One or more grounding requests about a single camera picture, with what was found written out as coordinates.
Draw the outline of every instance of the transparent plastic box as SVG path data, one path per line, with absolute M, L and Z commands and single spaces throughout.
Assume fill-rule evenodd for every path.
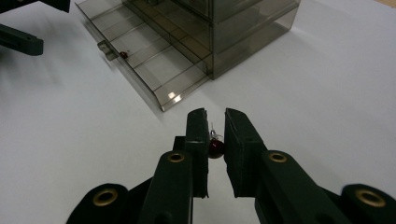
M 300 0 L 87 0 L 78 4 L 111 61 L 162 111 L 292 26 Z

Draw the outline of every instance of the white tabletop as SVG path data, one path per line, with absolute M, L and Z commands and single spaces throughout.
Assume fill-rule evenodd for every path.
M 163 113 L 108 63 L 72 4 L 34 3 L 0 23 L 45 41 L 44 55 L 0 48 L 0 223 L 65 223 L 91 189 L 133 188 L 204 107 L 223 133 L 244 111 L 264 143 L 320 186 L 363 183 L 396 197 L 396 10 L 371 0 L 303 0 L 293 28 Z M 223 159 L 194 223 L 259 223 L 235 199 Z

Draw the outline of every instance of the small red bead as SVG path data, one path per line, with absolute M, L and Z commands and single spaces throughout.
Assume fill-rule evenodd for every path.
M 208 156 L 210 159 L 218 159 L 224 154 L 225 145 L 220 140 L 212 138 L 209 143 Z
M 120 52 L 120 56 L 121 56 L 121 58 L 123 58 L 123 59 L 127 59 L 127 58 L 128 58 L 128 53 L 125 52 L 125 51 L 121 51 L 121 52 Z

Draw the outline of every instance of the brass screw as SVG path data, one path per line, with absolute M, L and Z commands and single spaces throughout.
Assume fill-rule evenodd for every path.
M 102 207 L 114 203 L 119 194 L 115 189 L 102 189 L 93 196 L 93 204 Z
M 355 196 L 361 200 L 361 202 L 371 205 L 372 207 L 384 207 L 387 202 L 378 194 L 368 189 L 357 189 Z

